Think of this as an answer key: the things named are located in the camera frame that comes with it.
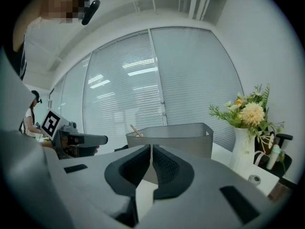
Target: white wall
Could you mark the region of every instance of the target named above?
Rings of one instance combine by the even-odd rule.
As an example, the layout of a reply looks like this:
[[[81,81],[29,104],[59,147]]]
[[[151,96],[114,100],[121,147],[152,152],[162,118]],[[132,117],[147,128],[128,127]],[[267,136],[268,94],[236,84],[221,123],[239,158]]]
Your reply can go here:
[[[214,30],[239,74],[244,93],[270,83],[270,120],[285,121],[292,164],[287,179],[298,182],[305,156],[305,60],[291,25],[271,0],[227,0]]]
[[[30,67],[27,66],[23,78],[23,83],[26,85],[31,85],[45,90],[49,90],[51,88],[53,76],[54,72],[39,73],[31,70]]]

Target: gray plastic basket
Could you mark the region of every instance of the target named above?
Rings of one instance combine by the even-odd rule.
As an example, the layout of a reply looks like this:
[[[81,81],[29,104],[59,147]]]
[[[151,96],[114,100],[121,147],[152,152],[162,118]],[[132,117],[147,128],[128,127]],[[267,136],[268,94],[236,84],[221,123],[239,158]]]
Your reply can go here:
[[[213,130],[204,123],[148,127],[126,135],[128,147],[159,144],[193,155],[211,158]]]

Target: ceiling light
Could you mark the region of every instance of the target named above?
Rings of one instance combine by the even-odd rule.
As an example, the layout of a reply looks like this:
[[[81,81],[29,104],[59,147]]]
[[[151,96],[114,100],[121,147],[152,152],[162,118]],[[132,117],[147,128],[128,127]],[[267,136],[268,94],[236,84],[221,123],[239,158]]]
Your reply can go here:
[[[153,86],[145,86],[145,87],[139,87],[139,88],[134,88],[134,90],[140,90],[140,89],[144,89],[144,88],[150,88],[150,87],[156,87],[158,85],[153,85]]]
[[[115,95],[115,93],[104,94],[104,95],[101,95],[101,96],[97,96],[96,98],[101,99],[101,98],[109,97],[109,96],[112,96],[112,95]]]
[[[136,74],[143,74],[143,73],[148,73],[148,72],[153,72],[153,71],[157,71],[157,68],[153,67],[153,68],[149,68],[149,69],[145,69],[145,70],[134,71],[134,72],[128,73],[128,75],[133,76]]]
[[[153,63],[153,62],[154,62],[153,59],[148,59],[148,60],[142,60],[142,61],[138,61],[138,62],[134,62],[134,63],[125,64],[122,67],[123,68],[128,68],[128,67],[132,67],[132,66],[137,66],[137,65],[141,65],[141,64],[148,64],[148,63]]]
[[[88,81],[88,84],[94,82],[94,81],[97,81],[99,79],[103,78],[103,76],[101,74],[99,74],[98,76],[95,76],[93,78],[91,78],[89,81]]]
[[[96,87],[98,87],[98,86],[104,86],[105,84],[107,84],[107,83],[109,83],[110,81],[109,80],[106,80],[106,81],[103,81],[103,82],[100,82],[100,83],[97,83],[97,84],[95,84],[95,85],[93,85],[93,86],[91,86],[90,88],[96,88]]]

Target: bottle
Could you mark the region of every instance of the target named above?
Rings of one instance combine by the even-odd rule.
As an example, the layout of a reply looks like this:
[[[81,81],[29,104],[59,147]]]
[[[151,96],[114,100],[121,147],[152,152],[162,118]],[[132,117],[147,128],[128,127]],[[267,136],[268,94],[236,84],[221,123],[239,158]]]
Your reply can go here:
[[[277,160],[277,157],[279,156],[280,153],[281,153],[281,149],[280,149],[279,145],[275,144],[273,146],[273,149],[272,149],[271,154],[269,156],[269,162],[268,162],[268,164],[266,166],[266,168],[268,170],[272,169],[272,167],[274,166],[274,164],[275,164],[275,162]]]

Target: white flower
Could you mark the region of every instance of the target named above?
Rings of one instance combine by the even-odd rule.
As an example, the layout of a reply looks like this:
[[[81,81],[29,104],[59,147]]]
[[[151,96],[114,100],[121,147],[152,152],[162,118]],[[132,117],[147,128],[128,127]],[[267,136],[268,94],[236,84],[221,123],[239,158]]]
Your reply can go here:
[[[224,104],[226,107],[230,107],[231,105],[232,105],[232,102],[231,101],[229,101],[229,102],[227,102],[226,104]]]
[[[275,136],[273,134],[271,134],[270,138],[269,138],[269,143],[268,143],[268,148],[272,148],[272,144],[274,141]]]
[[[241,104],[233,104],[231,107],[227,107],[228,110],[234,111],[235,109],[238,109],[241,106]]]
[[[241,111],[242,120],[245,124],[251,126],[259,126],[260,122],[264,120],[264,110],[257,103],[248,103]]]
[[[242,96],[240,92],[238,92],[237,97],[240,98],[240,99],[244,98],[244,96]]]
[[[241,99],[241,100],[243,101],[244,104],[248,102],[248,101],[247,101],[247,97],[248,97],[248,96],[243,96],[243,95],[241,95],[240,92],[238,92],[237,97],[238,97],[239,99]]]
[[[257,89],[255,89],[255,90],[254,90],[254,94],[255,94],[256,96],[261,96],[261,93],[260,93],[260,92],[258,92],[258,90],[257,90]]]

